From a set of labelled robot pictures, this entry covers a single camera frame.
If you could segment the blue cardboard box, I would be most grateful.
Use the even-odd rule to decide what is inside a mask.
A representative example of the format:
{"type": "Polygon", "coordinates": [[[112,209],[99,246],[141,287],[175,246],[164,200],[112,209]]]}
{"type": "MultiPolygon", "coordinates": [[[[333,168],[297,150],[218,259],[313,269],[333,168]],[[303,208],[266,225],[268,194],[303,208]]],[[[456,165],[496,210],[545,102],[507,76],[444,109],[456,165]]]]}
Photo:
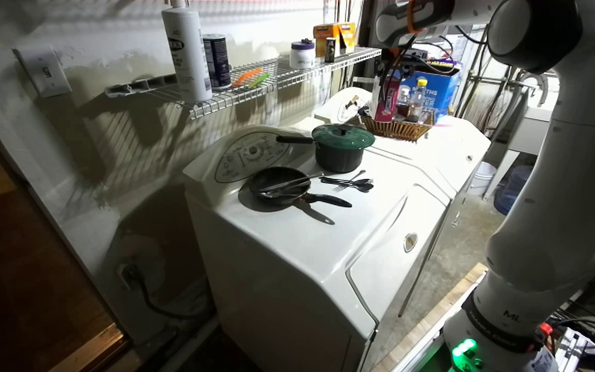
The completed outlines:
{"type": "Polygon", "coordinates": [[[460,77],[461,74],[458,69],[446,74],[415,71],[411,77],[403,79],[400,85],[401,88],[410,89],[409,97],[411,97],[417,80],[427,80],[422,112],[432,111],[435,115],[435,121],[438,121],[442,116],[448,116],[448,108],[453,102],[460,77]]]}

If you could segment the orange cardboard box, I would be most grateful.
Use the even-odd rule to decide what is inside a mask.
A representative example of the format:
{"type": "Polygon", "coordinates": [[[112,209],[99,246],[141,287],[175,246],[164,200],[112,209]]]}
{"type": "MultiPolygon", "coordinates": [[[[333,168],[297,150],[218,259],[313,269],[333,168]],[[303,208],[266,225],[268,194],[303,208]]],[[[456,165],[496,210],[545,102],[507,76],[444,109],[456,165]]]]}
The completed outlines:
{"type": "Polygon", "coordinates": [[[354,52],[356,46],[355,23],[319,24],[312,28],[312,37],[316,42],[316,57],[326,58],[328,41],[334,41],[334,56],[344,56],[354,52]]]}

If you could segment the small clear bottle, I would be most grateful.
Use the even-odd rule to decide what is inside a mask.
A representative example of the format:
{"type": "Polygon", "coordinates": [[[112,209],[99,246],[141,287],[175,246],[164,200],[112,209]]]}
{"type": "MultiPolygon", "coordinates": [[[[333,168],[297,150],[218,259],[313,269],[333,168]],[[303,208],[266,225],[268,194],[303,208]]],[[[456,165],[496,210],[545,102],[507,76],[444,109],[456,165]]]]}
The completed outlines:
{"type": "Polygon", "coordinates": [[[397,120],[409,121],[412,114],[410,88],[401,85],[395,103],[395,118],[397,120]]]}

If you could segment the clear bottle with yellow cap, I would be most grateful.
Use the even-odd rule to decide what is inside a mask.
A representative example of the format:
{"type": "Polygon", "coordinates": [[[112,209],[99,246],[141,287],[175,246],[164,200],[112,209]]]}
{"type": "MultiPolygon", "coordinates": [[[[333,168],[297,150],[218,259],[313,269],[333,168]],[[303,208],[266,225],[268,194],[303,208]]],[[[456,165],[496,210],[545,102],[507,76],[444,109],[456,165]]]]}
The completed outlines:
{"type": "Polygon", "coordinates": [[[407,115],[407,120],[409,122],[423,122],[422,114],[424,112],[427,83],[428,80],[425,77],[420,77],[418,80],[416,80],[416,85],[411,93],[409,101],[409,110],[407,115]]]}

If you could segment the green pot lid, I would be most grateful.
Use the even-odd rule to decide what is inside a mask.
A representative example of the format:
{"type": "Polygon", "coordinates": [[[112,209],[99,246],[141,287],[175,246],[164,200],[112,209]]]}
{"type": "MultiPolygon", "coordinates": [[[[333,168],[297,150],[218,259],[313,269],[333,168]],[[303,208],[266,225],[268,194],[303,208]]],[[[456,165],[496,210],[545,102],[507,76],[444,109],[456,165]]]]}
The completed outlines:
{"type": "Polygon", "coordinates": [[[311,136],[318,144],[338,150],[364,150],[375,142],[375,136],[368,130],[345,124],[318,126],[311,136]]]}

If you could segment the white jar with purple lid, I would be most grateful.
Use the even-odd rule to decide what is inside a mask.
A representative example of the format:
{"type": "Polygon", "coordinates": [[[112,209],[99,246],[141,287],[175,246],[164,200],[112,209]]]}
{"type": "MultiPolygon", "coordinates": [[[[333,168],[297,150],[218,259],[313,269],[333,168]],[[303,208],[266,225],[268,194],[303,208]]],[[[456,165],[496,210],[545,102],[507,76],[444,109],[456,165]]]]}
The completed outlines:
{"type": "Polygon", "coordinates": [[[316,65],[316,44],[305,38],[291,43],[289,66],[294,70],[309,70],[316,65]]]}

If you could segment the green pot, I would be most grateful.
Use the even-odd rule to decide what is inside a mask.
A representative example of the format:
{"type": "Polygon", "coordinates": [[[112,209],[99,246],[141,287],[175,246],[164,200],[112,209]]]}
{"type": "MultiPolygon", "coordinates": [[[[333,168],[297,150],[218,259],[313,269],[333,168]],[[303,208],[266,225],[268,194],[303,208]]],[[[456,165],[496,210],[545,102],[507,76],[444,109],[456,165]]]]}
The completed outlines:
{"type": "Polygon", "coordinates": [[[338,150],[318,144],[312,136],[277,136],[276,141],[284,144],[314,145],[316,162],[326,172],[343,174],[354,171],[361,165],[364,150],[338,150]]]}

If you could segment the white bucket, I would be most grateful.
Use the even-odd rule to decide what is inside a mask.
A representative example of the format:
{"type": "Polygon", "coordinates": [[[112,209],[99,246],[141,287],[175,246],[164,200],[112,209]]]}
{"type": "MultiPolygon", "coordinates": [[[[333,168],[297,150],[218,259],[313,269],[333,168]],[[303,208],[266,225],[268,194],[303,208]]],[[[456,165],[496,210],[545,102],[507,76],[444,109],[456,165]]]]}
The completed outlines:
{"type": "Polygon", "coordinates": [[[491,163],[481,162],[469,183],[467,193],[482,197],[489,189],[491,181],[497,172],[491,163]]]}

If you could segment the silver knife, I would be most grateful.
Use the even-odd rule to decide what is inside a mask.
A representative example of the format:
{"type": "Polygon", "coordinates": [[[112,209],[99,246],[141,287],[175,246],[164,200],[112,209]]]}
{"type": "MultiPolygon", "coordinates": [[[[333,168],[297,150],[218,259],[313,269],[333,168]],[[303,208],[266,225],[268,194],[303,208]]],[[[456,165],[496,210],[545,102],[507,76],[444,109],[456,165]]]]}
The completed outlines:
{"type": "Polygon", "coordinates": [[[271,192],[278,191],[281,189],[300,187],[300,186],[310,183],[312,179],[319,178],[322,176],[324,176],[324,173],[313,174],[311,176],[306,176],[306,177],[302,177],[299,179],[294,179],[294,180],[286,181],[283,183],[274,184],[267,188],[259,189],[258,192],[259,193],[271,193],[271,192]]]}

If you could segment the silver spoon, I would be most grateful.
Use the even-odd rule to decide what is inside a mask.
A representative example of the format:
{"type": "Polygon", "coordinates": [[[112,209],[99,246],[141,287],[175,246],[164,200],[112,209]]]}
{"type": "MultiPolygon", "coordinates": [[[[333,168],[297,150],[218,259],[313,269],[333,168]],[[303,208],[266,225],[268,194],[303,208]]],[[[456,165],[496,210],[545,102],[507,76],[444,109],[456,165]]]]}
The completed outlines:
{"type": "Polygon", "coordinates": [[[309,190],[306,184],[298,184],[292,188],[274,189],[271,191],[261,192],[260,195],[269,199],[279,198],[297,198],[309,190]]]}

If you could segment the blue water jug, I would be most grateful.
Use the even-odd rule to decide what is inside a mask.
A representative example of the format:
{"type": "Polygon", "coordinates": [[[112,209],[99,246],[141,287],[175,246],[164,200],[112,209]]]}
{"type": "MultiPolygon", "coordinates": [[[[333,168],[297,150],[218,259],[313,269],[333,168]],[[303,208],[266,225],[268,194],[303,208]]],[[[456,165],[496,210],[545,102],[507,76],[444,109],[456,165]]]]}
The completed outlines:
{"type": "Polygon", "coordinates": [[[506,181],[503,188],[495,194],[493,205],[502,215],[509,214],[533,169],[534,167],[529,165],[515,167],[510,172],[508,181],[506,181]]]}

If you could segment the white washing machine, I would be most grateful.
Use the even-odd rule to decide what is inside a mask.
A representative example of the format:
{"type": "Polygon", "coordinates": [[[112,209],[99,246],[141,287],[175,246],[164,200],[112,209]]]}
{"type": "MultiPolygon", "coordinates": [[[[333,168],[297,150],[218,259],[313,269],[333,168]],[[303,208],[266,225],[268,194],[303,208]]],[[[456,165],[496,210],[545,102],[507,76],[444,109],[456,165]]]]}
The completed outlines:
{"type": "Polygon", "coordinates": [[[185,194],[225,334],[263,372],[369,372],[415,282],[449,197],[416,166],[364,151],[368,192],[311,181],[342,198],[274,206],[247,183],[262,169],[322,172],[296,128],[252,126],[184,168],[185,194]]]}

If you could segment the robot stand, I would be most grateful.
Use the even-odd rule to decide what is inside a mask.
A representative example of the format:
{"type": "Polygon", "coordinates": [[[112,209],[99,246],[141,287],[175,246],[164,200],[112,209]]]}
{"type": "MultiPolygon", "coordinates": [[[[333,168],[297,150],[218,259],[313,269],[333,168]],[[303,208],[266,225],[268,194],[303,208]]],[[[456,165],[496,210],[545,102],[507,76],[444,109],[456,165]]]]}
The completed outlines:
{"type": "Polygon", "coordinates": [[[400,372],[399,364],[411,351],[416,351],[418,342],[429,332],[437,333],[441,324],[448,319],[451,314],[455,313],[456,306],[460,306],[461,301],[470,293],[470,291],[478,285],[481,279],[487,272],[487,267],[482,263],[477,263],[465,278],[460,280],[458,284],[435,306],[425,318],[423,318],[412,330],[409,332],[399,344],[392,349],[374,368],[371,372],[400,372]]]}

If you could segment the wall socket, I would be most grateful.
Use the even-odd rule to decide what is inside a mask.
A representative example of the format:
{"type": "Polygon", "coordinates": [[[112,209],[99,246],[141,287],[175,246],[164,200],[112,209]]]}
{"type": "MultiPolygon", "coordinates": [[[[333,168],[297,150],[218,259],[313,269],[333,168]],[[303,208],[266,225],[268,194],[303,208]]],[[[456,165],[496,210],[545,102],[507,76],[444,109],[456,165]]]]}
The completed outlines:
{"type": "Polygon", "coordinates": [[[126,290],[140,288],[144,281],[143,274],[135,263],[120,263],[116,269],[116,275],[126,290]]]}

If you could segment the white light switch plate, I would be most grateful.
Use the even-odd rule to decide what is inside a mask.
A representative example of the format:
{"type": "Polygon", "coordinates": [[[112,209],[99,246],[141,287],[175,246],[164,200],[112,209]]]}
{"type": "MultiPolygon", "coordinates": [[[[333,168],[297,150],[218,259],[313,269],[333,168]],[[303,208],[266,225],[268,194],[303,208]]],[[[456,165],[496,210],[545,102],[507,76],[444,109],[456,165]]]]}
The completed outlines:
{"type": "Polygon", "coordinates": [[[13,49],[13,53],[41,98],[57,97],[72,92],[52,45],[25,45],[13,49]]]}

